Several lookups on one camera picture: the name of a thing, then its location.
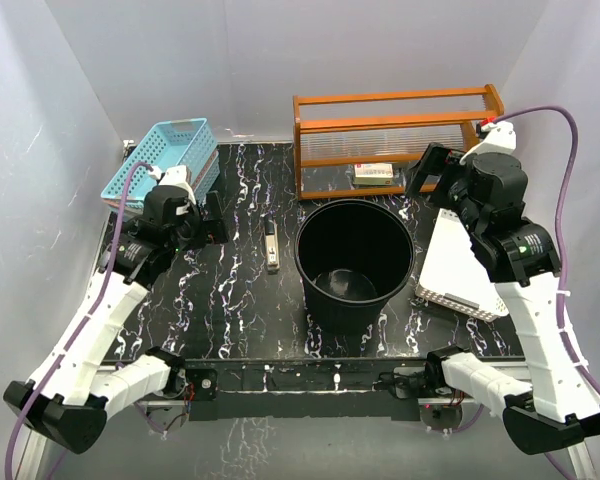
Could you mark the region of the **large black plastic bucket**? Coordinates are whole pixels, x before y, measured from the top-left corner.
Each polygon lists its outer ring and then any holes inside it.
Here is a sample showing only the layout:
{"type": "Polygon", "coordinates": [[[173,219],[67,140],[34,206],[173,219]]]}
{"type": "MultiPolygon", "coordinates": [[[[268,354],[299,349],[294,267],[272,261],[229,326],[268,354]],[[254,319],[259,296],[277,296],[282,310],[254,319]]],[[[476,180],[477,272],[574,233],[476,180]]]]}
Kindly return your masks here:
{"type": "Polygon", "coordinates": [[[371,201],[341,199],[306,217],[294,260],[311,320],[331,334],[353,335],[405,287],[414,246],[396,214],[371,201]]]}

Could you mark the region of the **pink perforated plastic basket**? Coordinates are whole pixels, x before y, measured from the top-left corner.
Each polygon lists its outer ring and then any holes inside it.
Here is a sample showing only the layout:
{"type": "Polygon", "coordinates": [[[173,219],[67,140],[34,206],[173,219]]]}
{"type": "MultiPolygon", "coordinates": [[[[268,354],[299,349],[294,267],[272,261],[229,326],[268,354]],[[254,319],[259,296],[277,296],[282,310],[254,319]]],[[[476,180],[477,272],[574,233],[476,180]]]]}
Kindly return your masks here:
{"type": "MultiPolygon", "coordinates": [[[[193,177],[192,171],[189,170],[189,185],[191,186],[196,202],[199,205],[205,203],[206,195],[211,190],[211,187],[219,174],[219,150],[217,148],[212,150],[211,155],[196,174],[196,177],[193,177]]],[[[116,211],[119,208],[119,201],[126,178],[127,173],[121,173],[120,177],[113,178],[110,184],[101,192],[101,200],[113,211],[116,211]]],[[[147,170],[145,168],[139,168],[134,173],[130,184],[127,201],[125,203],[125,214],[140,214],[142,212],[146,193],[156,185],[157,182],[149,176],[147,170]]]]}

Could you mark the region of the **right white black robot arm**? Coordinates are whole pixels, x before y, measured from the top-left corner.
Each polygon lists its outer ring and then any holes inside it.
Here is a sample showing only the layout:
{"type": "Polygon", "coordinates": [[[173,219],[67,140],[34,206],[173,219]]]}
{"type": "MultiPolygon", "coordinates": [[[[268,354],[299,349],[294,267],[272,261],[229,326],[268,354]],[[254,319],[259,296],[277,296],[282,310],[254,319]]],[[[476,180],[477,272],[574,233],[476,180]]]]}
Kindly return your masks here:
{"type": "Polygon", "coordinates": [[[528,455],[600,435],[600,393],[563,343],[571,334],[558,289],[558,251],[548,231],[523,215],[528,178],[520,162],[507,153],[464,156],[432,143],[416,164],[408,195],[418,194],[430,175],[439,181],[429,199],[455,213],[467,232],[508,309],[531,380],[519,381],[452,346],[428,354],[427,388],[440,397],[469,394],[503,421],[528,455]]]}

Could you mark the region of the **white perforated plastic basket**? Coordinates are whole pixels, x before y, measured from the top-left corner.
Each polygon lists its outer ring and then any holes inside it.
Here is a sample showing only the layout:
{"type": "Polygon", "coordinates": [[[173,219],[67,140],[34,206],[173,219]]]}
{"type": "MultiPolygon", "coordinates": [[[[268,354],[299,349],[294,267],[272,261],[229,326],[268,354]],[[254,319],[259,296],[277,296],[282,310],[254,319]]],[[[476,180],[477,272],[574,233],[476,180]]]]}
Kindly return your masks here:
{"type": "Polygon", "coordinates": [[[447,209],[438,212],[415,293],[485,322],[509,315],[485,268],[475,258],[464,226],[447,209]]]}

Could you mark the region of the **black silver stapler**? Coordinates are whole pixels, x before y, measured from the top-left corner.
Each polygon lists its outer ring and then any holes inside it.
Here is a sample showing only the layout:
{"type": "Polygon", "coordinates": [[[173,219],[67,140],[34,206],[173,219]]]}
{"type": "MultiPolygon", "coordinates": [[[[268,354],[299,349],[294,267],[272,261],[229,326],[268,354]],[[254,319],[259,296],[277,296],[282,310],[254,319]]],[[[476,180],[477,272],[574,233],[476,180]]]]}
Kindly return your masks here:
{"type": "Polygon", "coordinates": [[[275,274],[280,268],[277,225],[271,214],[263,217],[266,268],[270,274],[275,274]]]}

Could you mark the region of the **blue perforated plastic basket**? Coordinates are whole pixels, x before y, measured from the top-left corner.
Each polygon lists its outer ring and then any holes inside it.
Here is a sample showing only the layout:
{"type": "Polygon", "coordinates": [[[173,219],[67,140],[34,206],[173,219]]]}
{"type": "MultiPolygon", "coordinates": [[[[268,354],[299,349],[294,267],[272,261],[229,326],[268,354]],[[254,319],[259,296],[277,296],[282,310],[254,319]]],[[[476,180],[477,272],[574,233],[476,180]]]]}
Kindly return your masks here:
{"type": "Polygon", "coordinates": [[[159,122],[149,130],[113,178],[120,177],[121,173],[127,173],[128,177],[130,169],[138,162],[157,166],[163,171],[185,165],[196,177],[215,148],[218,149],[218,143],[205,118],[159,122]]]}

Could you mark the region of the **black front mounting rail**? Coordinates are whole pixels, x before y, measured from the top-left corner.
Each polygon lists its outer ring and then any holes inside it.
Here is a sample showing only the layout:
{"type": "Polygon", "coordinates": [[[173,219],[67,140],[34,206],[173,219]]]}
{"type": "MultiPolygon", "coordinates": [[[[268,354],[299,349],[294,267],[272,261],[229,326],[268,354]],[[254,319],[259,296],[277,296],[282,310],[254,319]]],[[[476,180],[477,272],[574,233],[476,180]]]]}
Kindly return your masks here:
{"type": "Polygon", "coordinates": [[[429,408],[457,402],[424,385],[420,358],[193,360],[185,364],[194,397],[153,394],[151,410],[177,407],[191,421],[246,417],[387,417],[417,421],[429,408]]]}

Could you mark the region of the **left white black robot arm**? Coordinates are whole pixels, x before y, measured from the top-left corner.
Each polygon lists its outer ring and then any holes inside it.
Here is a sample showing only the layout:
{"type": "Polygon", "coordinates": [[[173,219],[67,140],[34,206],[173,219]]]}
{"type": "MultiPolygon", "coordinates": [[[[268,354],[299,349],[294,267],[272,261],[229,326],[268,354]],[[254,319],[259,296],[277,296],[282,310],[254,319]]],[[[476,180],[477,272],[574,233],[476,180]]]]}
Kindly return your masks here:
{"type": "Polygon", "coordinates": [[[145,396],[182,396],[185,362],[161,347],[150,348],[105,377],[97,372],[129,315],[179,252],[227,240],[216,191],[196,205],[181,187],[154,187],[141,214],[117,222],[111,246],[74,319],[29,379],[7,386],[6,404],[31,430],[82,454],[101,436],[108,420],[145,396]]]}

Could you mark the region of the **orange wooden shelf rack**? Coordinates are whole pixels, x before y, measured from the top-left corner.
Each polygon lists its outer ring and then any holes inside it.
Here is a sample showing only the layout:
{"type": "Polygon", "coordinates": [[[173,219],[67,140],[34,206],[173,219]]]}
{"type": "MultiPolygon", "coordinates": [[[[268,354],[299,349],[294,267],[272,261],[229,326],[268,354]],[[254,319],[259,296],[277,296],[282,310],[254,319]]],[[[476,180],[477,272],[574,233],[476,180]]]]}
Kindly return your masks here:
{"type": "Polygon", "coordinates": [[[467,150],[478,143],[475,126],[505,113],[496,87],[456,87],[390,93],[293,97],[293,155],[300,200],[398,195],[396,181],[312,190],[307,169],[391,163],[402,169],[431,142],[467,150]]]}

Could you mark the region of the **small white red box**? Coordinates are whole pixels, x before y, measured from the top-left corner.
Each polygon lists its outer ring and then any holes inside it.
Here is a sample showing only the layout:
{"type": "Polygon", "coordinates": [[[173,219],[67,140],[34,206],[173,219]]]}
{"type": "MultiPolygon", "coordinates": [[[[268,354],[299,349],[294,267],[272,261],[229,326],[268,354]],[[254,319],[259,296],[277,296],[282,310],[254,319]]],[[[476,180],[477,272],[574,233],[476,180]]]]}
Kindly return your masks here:
{"type": "Polygon", "coordinates": [[[390,186],[394,183],[391,163],[363,163],[354,165],[353,184],[359,187],[390,186]]]}

